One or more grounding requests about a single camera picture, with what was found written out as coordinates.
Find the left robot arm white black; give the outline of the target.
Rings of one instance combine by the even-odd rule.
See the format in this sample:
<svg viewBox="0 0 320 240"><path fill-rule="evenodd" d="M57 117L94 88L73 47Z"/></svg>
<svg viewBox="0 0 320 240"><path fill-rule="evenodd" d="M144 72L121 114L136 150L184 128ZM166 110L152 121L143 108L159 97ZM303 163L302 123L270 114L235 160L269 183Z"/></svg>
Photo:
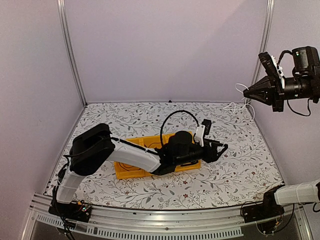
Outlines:
<svg viewBox="0 0 320 240"><path fill-rule="evenodd" d="M54 189L55 209L63 217L70 217L75 211L71 202L76 190L83 179L93 175L105 161L131 165L156 176L172 173L177 166L198 160L216 162L228 145L206 139L205 132L204 125L197 127L194 135L178 131L161 148L147 148L113 137L105 123L96 125L72 142L66 155L67 169L59 176Z"/></svg>

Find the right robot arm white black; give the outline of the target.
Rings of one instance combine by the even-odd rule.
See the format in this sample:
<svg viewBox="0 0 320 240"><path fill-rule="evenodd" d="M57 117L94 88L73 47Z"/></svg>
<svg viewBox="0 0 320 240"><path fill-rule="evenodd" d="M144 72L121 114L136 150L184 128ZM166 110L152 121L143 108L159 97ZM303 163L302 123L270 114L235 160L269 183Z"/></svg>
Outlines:
<svg viewBox="0 0 320 240"><path fill-rule="evenodd" d="M280 65L284 55L291 55L294 63L292 76L286 77ZM243 90L243 96L271 106L273 112L283 112L290 100L307 99L317 104L320 100L320 58L315 47L304 46L284 50L278 59L268 52L258 55L266 76ZM290 204L312 204L320 201L320 181L273 187L263 195L258 213L269 218L279 207Z"/></svg>

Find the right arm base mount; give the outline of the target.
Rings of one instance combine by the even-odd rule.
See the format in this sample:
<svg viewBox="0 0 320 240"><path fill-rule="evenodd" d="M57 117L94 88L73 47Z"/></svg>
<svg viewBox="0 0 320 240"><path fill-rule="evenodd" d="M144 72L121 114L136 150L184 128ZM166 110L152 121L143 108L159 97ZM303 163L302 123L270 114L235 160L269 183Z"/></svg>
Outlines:
<svg viewBox="0 0 320 240"><path fill-rule="evenodd" d="M240 215L245 223L274 218L285 213L283 206L272 201L263 201L262 203L247 201L245 203L252 203L252 205L243 204L240 207Z"/></svg>

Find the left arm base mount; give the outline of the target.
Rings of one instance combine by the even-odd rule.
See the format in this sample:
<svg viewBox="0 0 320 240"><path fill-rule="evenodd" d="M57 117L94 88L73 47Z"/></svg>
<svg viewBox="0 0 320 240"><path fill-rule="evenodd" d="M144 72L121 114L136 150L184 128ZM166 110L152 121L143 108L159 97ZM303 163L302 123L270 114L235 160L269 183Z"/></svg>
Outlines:
<svg viewBox="0 0 320 240"><path fill-rule="evenodd" d="M48 213L61 217L64 220L75 220L88 223L92 214L92 204L85 203L83 200L70 203L59 203L57 199L57 191L59 187L55 186L52 191L52 201L48 209Z"/></svg>

